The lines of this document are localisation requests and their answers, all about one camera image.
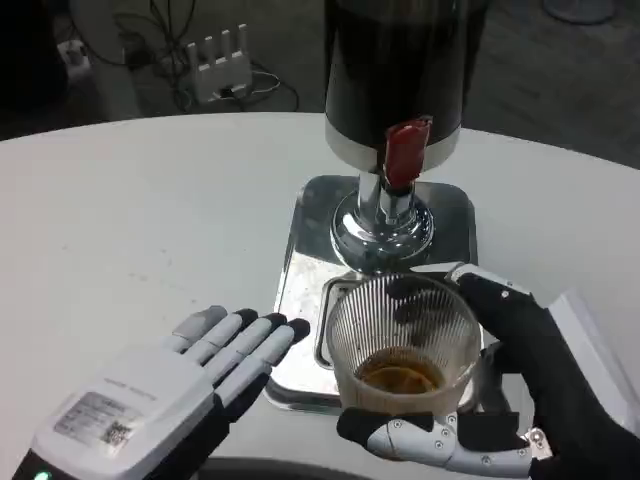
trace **red tap handle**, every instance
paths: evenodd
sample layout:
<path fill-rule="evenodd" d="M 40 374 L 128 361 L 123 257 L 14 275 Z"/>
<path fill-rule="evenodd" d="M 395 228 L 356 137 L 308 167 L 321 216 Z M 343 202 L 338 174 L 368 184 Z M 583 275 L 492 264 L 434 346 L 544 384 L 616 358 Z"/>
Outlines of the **red tap handle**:
<path fill-rule="evenodd" d="M 406 188 L 420 176 L 431 124 L 428 117 L 417 118 L 387 130 L 384 175 L 392 189 Z"/>

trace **clear glass cup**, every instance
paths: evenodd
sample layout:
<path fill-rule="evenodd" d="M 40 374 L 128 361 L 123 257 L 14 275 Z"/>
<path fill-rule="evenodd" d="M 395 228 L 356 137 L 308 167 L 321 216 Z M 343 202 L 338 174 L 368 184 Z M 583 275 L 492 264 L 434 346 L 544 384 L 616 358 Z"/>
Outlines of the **clear glass cup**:
<path fill-rule="evenodd" d="M 410 278 L 403 298 L 389 287 Z M 327 323 L 327 346 L 344 408 L 359 407 L 398 415 L 453 412 L 480 357 L 481 331 L 473 311 L 451 288 L 414 275 L 384 275 L 368 280 L 336 304 Z M 380 358 L 391 364 L 409 360 L 438 375 L 425 393 L 389 393 L 365 383 L 363 367 Z"/>

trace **qr code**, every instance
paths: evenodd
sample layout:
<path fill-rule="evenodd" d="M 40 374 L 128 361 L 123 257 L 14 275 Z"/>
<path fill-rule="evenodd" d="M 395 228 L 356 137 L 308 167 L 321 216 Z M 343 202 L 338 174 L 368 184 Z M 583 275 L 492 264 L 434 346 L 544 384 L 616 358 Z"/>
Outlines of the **qr code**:
<path fill-rule="evenodd" d="M 104 432 L 100 440 L 104 443 L 117 447 L 129 438 L 131 429 L 122 425 L 120 422 L 113 422 Z"/>

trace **black glove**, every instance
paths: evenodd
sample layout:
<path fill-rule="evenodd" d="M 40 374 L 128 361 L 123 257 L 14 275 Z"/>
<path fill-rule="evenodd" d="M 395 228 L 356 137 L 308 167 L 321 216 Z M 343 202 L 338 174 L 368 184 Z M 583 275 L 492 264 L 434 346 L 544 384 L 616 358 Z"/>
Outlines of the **black glove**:
<path fill-rule="evenodd" d="M 482 326 L 502 342 L 500 363 L 522 374 L 535 404 L 534 426 L 545 432 L 554 453 L 533 461 L 531 478 L 640 478 L 640 439 L 604 410 L 550 312 L 531 295 L 475 274 L 463 275 L 458 284 Z M 424 283 L 404 277 L 388 293 L 399 298 L 418 287 Z"/>

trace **white device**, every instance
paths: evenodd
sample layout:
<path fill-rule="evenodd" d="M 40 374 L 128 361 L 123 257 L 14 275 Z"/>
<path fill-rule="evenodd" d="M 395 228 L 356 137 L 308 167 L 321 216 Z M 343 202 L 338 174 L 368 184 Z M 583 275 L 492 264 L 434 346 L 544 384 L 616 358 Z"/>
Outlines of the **white device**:
<path fill-rule="evenodd" d="M 227 407 L 270 374 L 293 342 L 292 327 L 267 318 L 242 326 L 211 307 L 161 345 L 126 349 L 43 422 L 14 478 L 165 478 L 163 461 L 216 402 Z"/>
<path fill-rule="evenodd" d="M 195 98 L 200 104 L 220 100 L 221 90 L 228 88 L 236 97 L 244 97 L 252 83 L 251 60 L 249 59 L 248 27 L 238 26 L 237 48 L 233 50 L 231 32 L 220 35 L 222 56 L 217 55 L 216 42 L 209 36 L 204 39 L 201 51 L 206 60 L 200 61 L 198 45 L 187 45 L 191 81 Z"/>

